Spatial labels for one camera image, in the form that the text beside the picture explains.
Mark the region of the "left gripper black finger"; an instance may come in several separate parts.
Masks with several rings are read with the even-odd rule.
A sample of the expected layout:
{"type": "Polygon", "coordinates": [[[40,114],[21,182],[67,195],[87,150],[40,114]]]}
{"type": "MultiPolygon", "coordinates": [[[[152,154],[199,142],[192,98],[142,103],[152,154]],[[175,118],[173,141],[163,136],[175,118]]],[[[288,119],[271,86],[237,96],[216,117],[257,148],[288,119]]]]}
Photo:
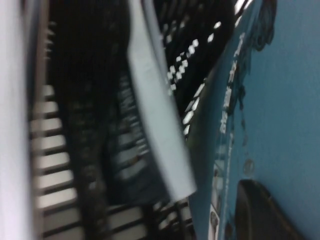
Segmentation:
{"type": "Polygon", "coordinates": [[[237,184],[234,224],[238,240],[308,240],[289,203],[264,184],[242,179],[237,184]]]}

